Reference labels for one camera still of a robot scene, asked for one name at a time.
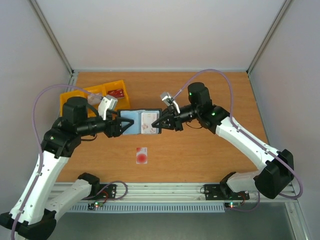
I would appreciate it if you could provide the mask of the red white circle card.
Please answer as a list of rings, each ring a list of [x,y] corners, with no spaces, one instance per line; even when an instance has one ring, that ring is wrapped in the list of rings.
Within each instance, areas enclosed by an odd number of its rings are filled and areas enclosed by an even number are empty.
[[[141,165],[148,163],[148,149],[146,147],[136,149],[136,163]]]

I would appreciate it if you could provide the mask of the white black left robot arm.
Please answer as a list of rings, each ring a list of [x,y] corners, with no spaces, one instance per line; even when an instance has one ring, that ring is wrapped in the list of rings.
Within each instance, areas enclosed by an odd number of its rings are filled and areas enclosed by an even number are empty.
[[[93,111],[94,117],[88,117],[88,109],[93,106],[84,97],[71,97],[63,104],[62,116],[44,134],[35,169],[19,201],[11,211],[0,215],[1,226],[11,231],[12,239],[21,236],[28,240],[46,240],[72,205],[101,196],[102,201],[95,204],[100,207],[111,196],[106,191],[108,185],[101,185],[98,177],[85,172],[71,187],[48,200],[57,177],[83,136],[104,133],[115,138],[134,124],[134,120],[121,117],[114,110],[117,102],[110,95],[103,97],[98,109]]]

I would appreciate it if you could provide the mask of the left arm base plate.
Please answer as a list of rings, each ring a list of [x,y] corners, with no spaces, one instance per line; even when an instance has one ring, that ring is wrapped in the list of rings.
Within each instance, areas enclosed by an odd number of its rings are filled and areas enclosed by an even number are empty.
[[[106,198],[108,200],[110,199],[115,199],[117,194],[117,185],[116,184],[111,184],[108,187],[104,188],[102,192],[100,192],[96,196],[88,196],[85,198],[85,200],[90,200],[90,201],[102,201],[105,200]]]

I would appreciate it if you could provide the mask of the white red pattern card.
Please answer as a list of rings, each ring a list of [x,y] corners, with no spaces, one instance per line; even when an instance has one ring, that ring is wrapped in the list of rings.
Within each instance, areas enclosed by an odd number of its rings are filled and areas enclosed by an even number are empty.
[[[152,123],[158,119],[158,115],[157,112],[145,111],[141,113],[141,134],[152,135],[158,133],[158,129],[152,127]]]

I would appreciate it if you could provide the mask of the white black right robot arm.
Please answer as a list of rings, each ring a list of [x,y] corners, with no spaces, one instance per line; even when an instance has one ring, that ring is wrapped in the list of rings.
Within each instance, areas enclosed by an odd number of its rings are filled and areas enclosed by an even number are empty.
[[[161,94],[167,107],[152,127],[182,131],[183,123],[197,120],[202,128],[231,143],[257,168],[253,172],[226,175],[219,183],[223,197],[229,199],[239,192],[258,191],[268,199],[275,199],[294,179],[292,153],[271,147],[243,128],[227,110],[212,103],[209,89],[202,82],[190,84],[187,90],[190,104],[182,107],[168,92]]]

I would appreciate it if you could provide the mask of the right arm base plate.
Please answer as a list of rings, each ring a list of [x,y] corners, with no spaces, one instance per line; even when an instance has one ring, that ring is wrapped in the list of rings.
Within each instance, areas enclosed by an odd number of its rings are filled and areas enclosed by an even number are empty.
[[[204,195],[206,201],[242,201],[249,200],[250,195],[245,191],[238,193],[232,192],[228,196],[224,196],[219,184],[204,184],[200,188],[200,193]]]

